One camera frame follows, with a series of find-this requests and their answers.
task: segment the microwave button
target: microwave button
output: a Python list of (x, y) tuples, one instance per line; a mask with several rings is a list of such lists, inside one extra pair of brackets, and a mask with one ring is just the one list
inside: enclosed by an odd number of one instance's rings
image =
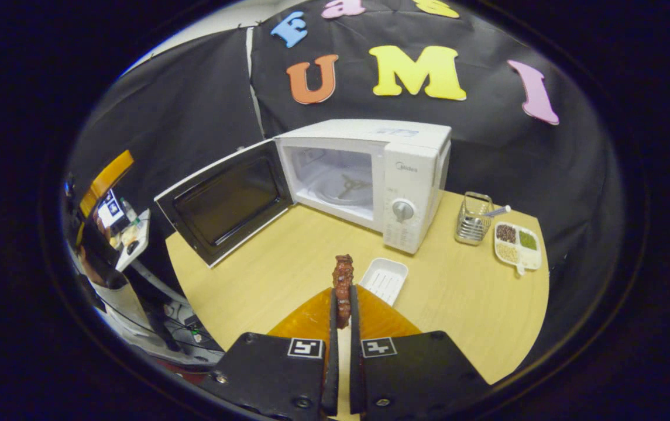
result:
[(394, 212), (399, 223), (413, 217), (413, 207), (410, 206), (410, 203), (403, 202), (402, 200), (395, 202), (391, 206), (391, 211)]

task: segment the monitor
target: monitor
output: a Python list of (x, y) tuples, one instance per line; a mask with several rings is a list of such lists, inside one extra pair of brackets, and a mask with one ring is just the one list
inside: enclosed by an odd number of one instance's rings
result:
[(98, 207), (98, 216), (103, 222), (104, 227), (110, 227), (120, 218), (124, 217), (124, 211), (116, 199), (114, 190), (110, 189), (105, 194), (100, 206)]

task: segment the wire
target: wire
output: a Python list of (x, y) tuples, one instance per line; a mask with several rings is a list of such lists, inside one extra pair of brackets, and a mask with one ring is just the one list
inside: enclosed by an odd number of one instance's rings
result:
[[(153, 333), (153, 334), (155, 334), (156, 336), (160, 337), (160, 335), (158, 335), (158, 333), (156, 333), (154, 330), (152, 330), (152, 329), (148, 329), (147, 327), (140, 325), (140, 323), (137, 323), (137, 322), (135, 322), (134, 320), (132, 320), (131, 318), (129, 318), (128, 316), (124, 315), (122, 312), (120, 312), (119, 310), (117, 310), (116, 307), (112, 306), (110, 303), (108, 303), (108, 301), (106, 301), (105, 299), (103, 299), (102, 296), (99, 295), (99, 298), (102, 299), (102, 301), (103, 301), (104, 303), (106, 303), (109, 307), (111, 307), (112, 309), (114, 309), (115, 312), (117, 312), (118, 314), (120, 314), (122, 317), (126, 318), (126, 320), (129, 320), (130, 322), (134, 323), (135, 325), (137, 325), (137, 326), (139, 326), (139, 327), (141, 327), (141, 328), (147, 330), (148, 332)], [(180, 344), (186, 344), (187, 346), (198, 347), (198, 348), (204, 349), (205, 351), (210, 352), (210, 353), (221, 353), (221, 354), (225, 355), (225, 352), (223, 352), (223, 351), (217, 351), (217, 350), (214, 350), (214, 349), (209, 349), (209, 347), (198, 346), (197, 344), (192, 344), (192, 343), (190, 343), (190, 342), (179, 341), (178, 339), (174, 339), (174, 341), (177, 342), (177, 343), (180, 343)]]
[(173, 330), (172, 333), (173, 333), (173, 332), (176, 332), (177, 330), (179, 330), (179, 329), (181, 329), (181, 328), (185, 328), (186, 330), (190, 331), (190, 332), (193, 333), (193, 334), (194, 334), (194, 332), (196, 331), (200, 336), (203, 336), (204, 338), (212, 339), (213, 341), (215, 340), (214, 338), (212, 338), (212, 335), (211, 335), (211, 334), (209, 334), (209, 333), (203, 333), (203, 332), (200, 331), (200, 330), (196, 330), (196, 329), (190, 328), (190, 327), (187, 326), (187, 325), (183, 325), (182, 323), (178, 322), (178, 320), (176, 320), (175, 318), (169, 317), (169, 322), (174, 322), (174, 323), (176, 323), (176, 324), (179, 326), (179, 327), (177, 327), (175, 330)]
[(182, 303), (179, 303), (179, 308), (176, 309), (176, 313), (175, 313), (175, 314), (176, 314), (176, 318), (173, 318), (173, 317), (171, 317), (170, 315), (166, 315), (166, 317), (167, 317), (167, 318), (170, 318), (170, 319), (172, 319), (172, 320), (176, 320), (176, 321), (178, 322), (179, 312), (181, 311), (181, 307), (183, 307), (183, 306), (184, 306), (184, 305), (183, 305)]

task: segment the white soap dish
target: white soap dish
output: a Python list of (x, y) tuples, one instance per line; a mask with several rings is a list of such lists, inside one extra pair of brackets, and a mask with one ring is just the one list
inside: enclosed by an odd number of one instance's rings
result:
[(407, 266), (388, 258), (375, 258), (361, 279), (361, 286), (390, 306), (397, 299), (407, 278)]

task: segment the microwave window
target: microwave window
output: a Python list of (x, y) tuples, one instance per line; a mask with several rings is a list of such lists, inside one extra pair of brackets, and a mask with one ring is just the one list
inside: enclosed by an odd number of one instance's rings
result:
[(370, 154), (291, 147), (299, 195), (370, 218), (374, 210)]
[(193, 187), (174, 207), (198, 238), (218, 246), (278, 200), (272, 166), (262, 157)]

